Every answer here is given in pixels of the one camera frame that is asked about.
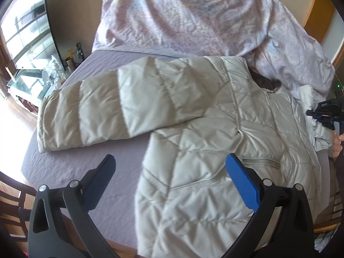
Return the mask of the person's right hand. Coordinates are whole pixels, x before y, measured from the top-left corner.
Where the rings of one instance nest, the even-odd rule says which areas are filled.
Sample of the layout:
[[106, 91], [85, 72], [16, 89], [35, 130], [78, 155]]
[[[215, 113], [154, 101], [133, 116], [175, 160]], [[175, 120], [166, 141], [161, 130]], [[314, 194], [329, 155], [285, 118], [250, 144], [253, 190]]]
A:
[[334, 159], [338, 158], [343, 150], [344, 135], [339, 135], [337, 131], [333, 131], [333, 146], [332, 146], [332, 156]]

